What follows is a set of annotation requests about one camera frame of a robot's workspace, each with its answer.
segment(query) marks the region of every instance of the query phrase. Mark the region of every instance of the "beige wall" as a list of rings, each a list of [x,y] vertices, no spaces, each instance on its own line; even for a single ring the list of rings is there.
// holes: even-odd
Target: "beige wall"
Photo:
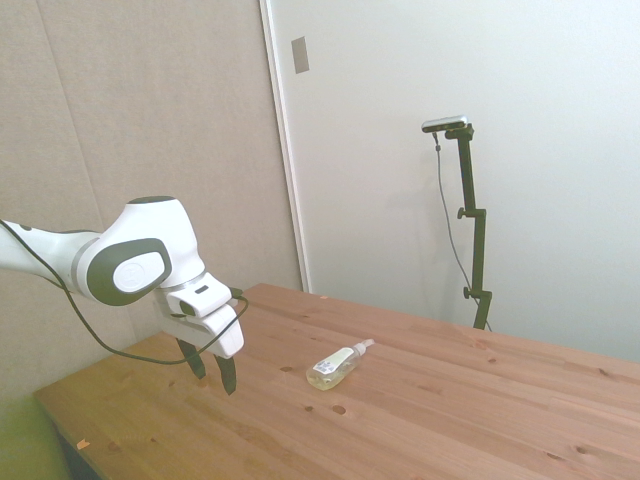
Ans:
[[[222,282],[301,286],[257,0],[0,2],[0,167],[4,219],[172,195]],[[79,303],[116,347],[157,331],[149,301]],[[44,280],[0,271],[0,304],[0,477],[67,478],[30,394],[105,352]]]

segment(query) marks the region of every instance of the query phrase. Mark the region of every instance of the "white wall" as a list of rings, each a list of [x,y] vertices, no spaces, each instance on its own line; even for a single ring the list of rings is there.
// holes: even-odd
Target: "white wall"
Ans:
[[[269,3],[312,291],[473,323],[420,131],[466,114],[494,330],[640,360],[640,3]]]

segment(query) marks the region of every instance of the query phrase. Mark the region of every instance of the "bottle cap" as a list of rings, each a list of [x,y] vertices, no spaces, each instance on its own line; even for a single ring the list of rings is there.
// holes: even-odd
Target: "bottle cap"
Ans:
[[[360,355],[364,355],[364,352],[367,351],[367,347],[370,347],[371,345],[373,345],[374,342],[372,339],[369,340],[364,340],[360,343],[356,343],[353,348],[360,354]]]

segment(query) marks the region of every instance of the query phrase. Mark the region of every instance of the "plastic bottle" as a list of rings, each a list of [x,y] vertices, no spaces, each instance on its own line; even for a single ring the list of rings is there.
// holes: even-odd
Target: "plastic bottle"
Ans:
[[[320,390],[329,390],[335,387],[351,370],[358,366],[367,347],[374,343],[369,339],[356,343],[353,347],[341,348],[307,370],[307,380]]]

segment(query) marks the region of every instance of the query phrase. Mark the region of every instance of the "wooden table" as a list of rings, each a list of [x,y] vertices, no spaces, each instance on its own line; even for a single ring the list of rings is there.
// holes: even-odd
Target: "wooden table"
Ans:
[[[112,356],[36,393],[113,479],[640,479],[640,364],[269,285],[238,390]],[[306,369],[374,338],[333,390]],[[155,335],[131,352],[176,358]]]

